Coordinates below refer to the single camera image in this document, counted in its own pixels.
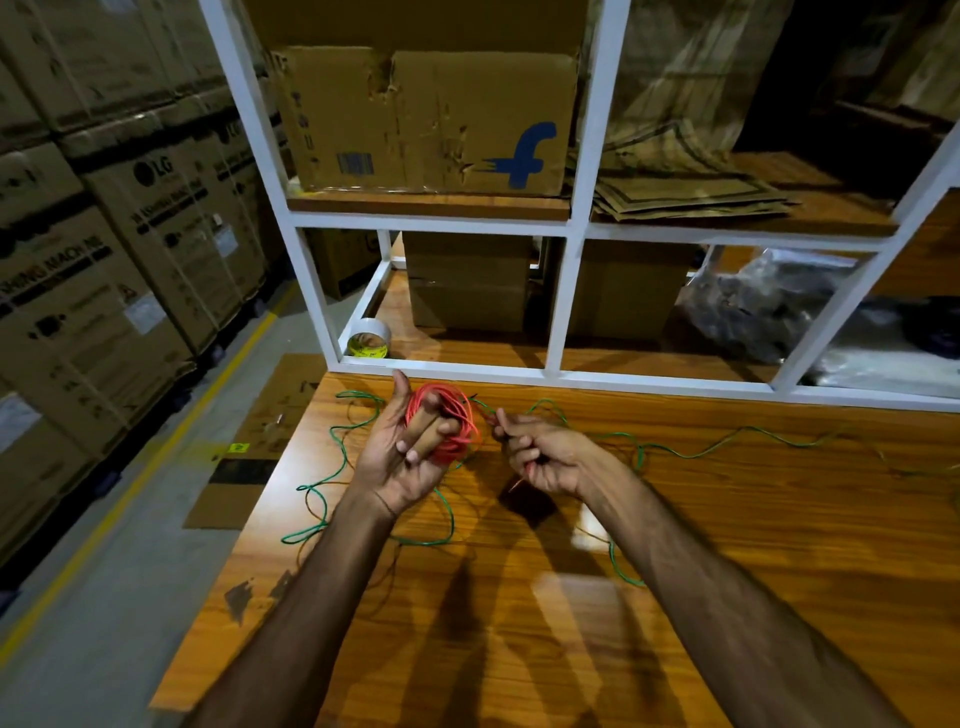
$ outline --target tape roll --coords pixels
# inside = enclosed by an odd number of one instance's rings
[[[347,353],[384,359],[390,351],[390,327],[376,319],[360,319],[350,328]]]

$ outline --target person's left arm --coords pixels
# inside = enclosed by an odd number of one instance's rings
[[[404,426],[410,382],[374,424],[354,477],[286,595],[183,723],[312,726],[340,645],[396,518],[426,496],[445,467],[429,455],[459,423],[440,417],[436,396]]]

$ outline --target human arm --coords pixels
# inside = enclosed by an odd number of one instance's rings
[[[854,662],[615,456],[536,418],[499,410],[497,419],[494,436],[514,469],[544,491],[579,497],[611,534],[733,725],[908,725]]]
[[[404,426],[410,383],[400,372],[394,381],[394,397],[373,425],[330,525],[283,599],[184,726],[316,721],[340,645],[396,518],[440,483],[446,468],[429,454],[459,429],[440,416],[439,401],[429,395]]]

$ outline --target person's right arm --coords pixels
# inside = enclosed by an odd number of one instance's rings
[[[582,433],[497,411],[517,473],[593,512],[670,619],[738,728],[909,725],[869,677]]]

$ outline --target blue letter f logo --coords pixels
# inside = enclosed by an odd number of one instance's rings
[[[537,145],[544,139],[552,139],[557,135],[557,125],[552,121],[541,121],[534,124],[520,135],[516,142],[512,157],[494,157],[484,159],[493,165],[493,169],[483,169],[481,172],[502,172],[510,175],[511,189],[524,189],[527,178],[543,171],[543,160],[534,157]]]

